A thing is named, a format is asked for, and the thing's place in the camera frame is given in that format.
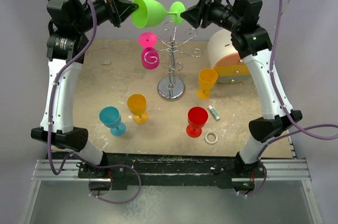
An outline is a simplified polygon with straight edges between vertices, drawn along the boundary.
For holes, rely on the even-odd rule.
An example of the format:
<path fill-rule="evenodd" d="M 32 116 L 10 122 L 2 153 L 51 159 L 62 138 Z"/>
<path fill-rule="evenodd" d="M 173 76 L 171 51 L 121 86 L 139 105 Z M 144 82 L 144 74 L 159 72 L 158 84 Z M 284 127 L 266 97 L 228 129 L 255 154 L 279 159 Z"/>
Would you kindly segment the green plastic wine glass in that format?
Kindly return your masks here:
<path fill-rule="evenodd" d="M 131 20 L 135 27 L 139 29 L 153 27 L 161 24 L 167 16 L 175 25 L 181 25 L 184 19 L 181 13 L 186 11 L 184 4 L 180 1 L 174 2 L 170 10 L 156 0 L 133 0 L 138 9 L 131 14 Z"/>

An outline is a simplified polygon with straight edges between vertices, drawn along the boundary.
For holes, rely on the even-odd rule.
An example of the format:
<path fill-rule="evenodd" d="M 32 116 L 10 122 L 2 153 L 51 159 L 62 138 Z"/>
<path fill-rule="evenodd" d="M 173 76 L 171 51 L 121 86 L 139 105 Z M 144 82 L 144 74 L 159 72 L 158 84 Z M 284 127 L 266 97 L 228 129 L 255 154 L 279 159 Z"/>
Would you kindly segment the pink plastic wine glass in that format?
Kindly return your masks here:
<path fill-rule="evenodd" d="M 139 45 L 143 47 L 140 58 L 145 69 L 153 70 L 159 66 L 159 55 L 155 49 L 157 41 L 157 36 L 153 32 L 144 32 L 138 38 Z"/>

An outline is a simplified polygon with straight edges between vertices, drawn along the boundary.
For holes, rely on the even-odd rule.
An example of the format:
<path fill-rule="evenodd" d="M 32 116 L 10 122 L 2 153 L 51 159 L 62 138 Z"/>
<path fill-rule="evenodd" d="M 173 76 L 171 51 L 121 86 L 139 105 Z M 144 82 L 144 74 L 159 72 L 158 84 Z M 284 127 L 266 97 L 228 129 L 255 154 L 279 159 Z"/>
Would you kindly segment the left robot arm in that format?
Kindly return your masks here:
<path fill-rule="evenodd" d="M 98 178 L 107 175 L 105 155 L 88 140 L 88 130 L 73 124 L 73 104 L 77 80 L 86 50 L 93 42 L 86 32 L 110 21 L 120 27 L 139 6 L 128 0 L 48 0 L 47 58 L 49 86 L 42 121 L 31 130 L 31 137 L 48 147 L 75 152 L 91 163 L 90 172 Z"/>

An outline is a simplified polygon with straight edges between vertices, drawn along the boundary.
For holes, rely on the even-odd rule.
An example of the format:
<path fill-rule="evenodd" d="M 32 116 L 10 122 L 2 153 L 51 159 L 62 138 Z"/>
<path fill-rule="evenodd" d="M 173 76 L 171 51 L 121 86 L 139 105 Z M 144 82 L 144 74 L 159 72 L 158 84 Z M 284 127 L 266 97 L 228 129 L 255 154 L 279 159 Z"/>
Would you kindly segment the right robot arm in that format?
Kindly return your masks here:
<path fill-rule="evenodd" d="M 199 0 L 180 16 L 194 28 L 204 29 L 213 23 L 230 31 L 231 43 L 253 78 L 262 117 L 249 122 L 250 137 L 236 155 L 240 161 L 234 168 L 240 177 L 247 177 L 253 172 L 253 163 L 258 162 L 262 149 L 303 115 L 288 101 L 271 61 L 273 45 L 268 32 L 258 24 L 262 0 L 234 0 L 232 6 L 221 1 Z"/>

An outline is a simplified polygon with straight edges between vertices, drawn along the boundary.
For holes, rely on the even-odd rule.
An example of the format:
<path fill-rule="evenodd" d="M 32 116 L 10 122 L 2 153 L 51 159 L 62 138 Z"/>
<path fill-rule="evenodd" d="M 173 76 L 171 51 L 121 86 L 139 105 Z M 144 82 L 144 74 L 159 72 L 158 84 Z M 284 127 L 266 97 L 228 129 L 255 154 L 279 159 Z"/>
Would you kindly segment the orange wine glass right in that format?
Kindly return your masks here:
<path fill-rule="evenodd" d="M 199 72 L 199 89 L 196 91 L 198 98 L 206 100 L 210 97 L 210 90 L 214 87 L 218 74 L 211 68 L 202 69 Z"/>

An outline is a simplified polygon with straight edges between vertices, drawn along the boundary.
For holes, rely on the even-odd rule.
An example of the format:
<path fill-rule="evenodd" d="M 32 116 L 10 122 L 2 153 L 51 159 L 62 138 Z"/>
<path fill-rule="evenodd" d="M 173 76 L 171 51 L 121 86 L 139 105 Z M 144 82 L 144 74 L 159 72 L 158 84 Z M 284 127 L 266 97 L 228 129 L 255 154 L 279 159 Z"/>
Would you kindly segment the orange wine glass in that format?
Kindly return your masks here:
<path fill-rule="evenodd" d="M 199 72 L 199 89 L 196 91 L 198 98 L 206 100 L 210 97 L 210 90 L 214 87 L 218 74 L 211 68 L 202 69 Z"/>
<path fill-rule="evenodd" d="M 141 94 L 133 94 L 127 100 L 127 106 L 135 123 L 142 125 L 148 121 L 146 98 Z"/>

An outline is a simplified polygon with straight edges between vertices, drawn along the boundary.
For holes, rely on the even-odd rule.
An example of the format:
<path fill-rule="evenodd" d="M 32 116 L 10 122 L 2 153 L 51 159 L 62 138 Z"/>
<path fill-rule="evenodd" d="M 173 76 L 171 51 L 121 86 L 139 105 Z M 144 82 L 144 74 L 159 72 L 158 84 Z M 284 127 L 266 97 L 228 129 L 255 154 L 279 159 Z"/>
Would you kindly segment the chrome wine glass rack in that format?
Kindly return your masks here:
<path fill-rule="evenodd" d="M 183 97 L 185 92 L 185 85 L 182 79 L 175 75 L 176 72 L 183 70 L 183 64 L 177 62 L 175 59 L 175 54 L 180 53 L 183 55 L 187 55 L 193 58 L 199 58 L 203 56 L 203 51 L 201 49 L 194 49 L 192 54 L 183 52 L 180 50 L 180 47 L 189 41 L 193 40 L 197 36 L 196 29 L 189 29 L 186 31 L 186 35 L 189 38 L 182 43 L 177 43 L 176 41 L 176 30 L 177 26 L 174 25 L 171 21 L 168 21 L 164 24 L 164 30 L 168 31 L 173 27 L 173 35 L 170 36 L 169 41 L 165 42 L 161 38 L 157 36 L 157 43 L 155 45 L 155 49 L 159 53 L 167 52 L 168 53 L 168 76 L 162 78 L 157 85 L 157 93 L 158 95 L 166 100 L 166 101 L 177 101 Z"/>

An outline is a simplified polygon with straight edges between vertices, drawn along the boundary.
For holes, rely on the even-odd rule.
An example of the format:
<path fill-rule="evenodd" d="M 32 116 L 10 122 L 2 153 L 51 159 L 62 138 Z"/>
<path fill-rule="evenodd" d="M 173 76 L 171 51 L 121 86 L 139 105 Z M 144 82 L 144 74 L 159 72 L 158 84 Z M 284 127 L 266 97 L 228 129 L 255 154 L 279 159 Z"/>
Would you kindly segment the orange wine glass left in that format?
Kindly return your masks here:
<path fill-rule="evenodd" d="M 135 123 L 142 125 L 148 121 L 146 98 L 141 94 L 133 94 L 127 100 L 127 106 Z"/>

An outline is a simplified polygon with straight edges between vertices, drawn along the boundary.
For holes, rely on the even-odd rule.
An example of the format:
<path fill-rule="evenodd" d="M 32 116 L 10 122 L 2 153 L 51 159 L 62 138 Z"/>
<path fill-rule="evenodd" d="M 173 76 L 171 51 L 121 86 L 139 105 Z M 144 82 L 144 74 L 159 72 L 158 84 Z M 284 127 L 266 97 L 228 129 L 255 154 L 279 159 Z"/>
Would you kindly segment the red plastic wine glass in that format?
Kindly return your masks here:
<path fill-rule="evenodd" d="M 208 112 L 204 108 L 198 106 L 191 108 L 187 114 L 186 133 L 192 138 L 199 137 L 207 120 Z"/>

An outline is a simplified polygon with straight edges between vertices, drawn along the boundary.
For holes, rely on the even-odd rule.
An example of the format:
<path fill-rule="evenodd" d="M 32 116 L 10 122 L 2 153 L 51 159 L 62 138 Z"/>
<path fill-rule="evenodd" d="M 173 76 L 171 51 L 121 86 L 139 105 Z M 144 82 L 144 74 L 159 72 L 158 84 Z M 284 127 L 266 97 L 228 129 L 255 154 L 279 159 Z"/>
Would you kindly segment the blue plastic wine glass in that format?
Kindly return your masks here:
<path fill-rule="evenodd" d="M 116 107 L 108 106 L 99 113 L 100 121 L 110 129 L 113 136 L 122 136 L 126 131 L 125 124 L 121 121 L 121 115 Z"/>

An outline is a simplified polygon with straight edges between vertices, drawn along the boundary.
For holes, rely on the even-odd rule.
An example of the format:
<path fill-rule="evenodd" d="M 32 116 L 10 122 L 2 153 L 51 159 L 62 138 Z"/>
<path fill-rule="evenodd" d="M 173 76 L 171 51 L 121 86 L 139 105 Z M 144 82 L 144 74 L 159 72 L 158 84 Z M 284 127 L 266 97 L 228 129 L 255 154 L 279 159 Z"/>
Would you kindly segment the white round drawer box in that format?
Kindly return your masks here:
<path fill-rule="evenodd" d="M 250 72 L 231 43 L 230 32 L 221 29 L 207 45 L 210 68 L 218 74 L 218 83 L 240 83 L 250 78 Z"/>

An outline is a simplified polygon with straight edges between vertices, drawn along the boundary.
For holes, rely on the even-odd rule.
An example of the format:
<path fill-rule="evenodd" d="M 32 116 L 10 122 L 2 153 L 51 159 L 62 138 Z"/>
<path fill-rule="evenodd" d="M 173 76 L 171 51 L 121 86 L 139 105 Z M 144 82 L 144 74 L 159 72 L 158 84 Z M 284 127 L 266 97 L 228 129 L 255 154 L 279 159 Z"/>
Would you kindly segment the white green glue stick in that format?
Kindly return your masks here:
<path fill-rule="evenodd" d="M 216 112 L 215 108 L 212 105 L 208 105 L 208 110 L 216 121 L 220 120 L 219 114 Z"/>

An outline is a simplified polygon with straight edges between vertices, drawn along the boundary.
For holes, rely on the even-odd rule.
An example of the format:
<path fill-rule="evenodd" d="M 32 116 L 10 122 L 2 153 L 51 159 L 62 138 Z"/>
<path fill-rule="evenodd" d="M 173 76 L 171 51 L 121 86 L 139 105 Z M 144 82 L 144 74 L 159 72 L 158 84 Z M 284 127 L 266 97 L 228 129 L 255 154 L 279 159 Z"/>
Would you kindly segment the white tape roll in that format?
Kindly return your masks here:
<path fill-rule="evenodd" d="M 205 134 L 204 140 L 206 143 L 214 145 L 218 142 L 219 136 L 216 132 L 210 131 Z"/>

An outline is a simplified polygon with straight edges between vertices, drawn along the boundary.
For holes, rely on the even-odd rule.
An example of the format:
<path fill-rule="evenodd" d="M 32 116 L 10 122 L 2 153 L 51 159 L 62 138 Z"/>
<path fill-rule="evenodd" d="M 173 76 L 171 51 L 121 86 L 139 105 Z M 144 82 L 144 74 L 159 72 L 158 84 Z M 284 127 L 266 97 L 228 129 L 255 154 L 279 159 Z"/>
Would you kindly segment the black base frame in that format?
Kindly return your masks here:
<path fill-rule="evenodd" d="M 262 163 L 242 164 L 239 157 L 105 153 L 101 168 L 76 157 L 76 172 L 94 190 L 128 186 L 212 186 L 252 191 L 254 180 L 267 176 Z"/>

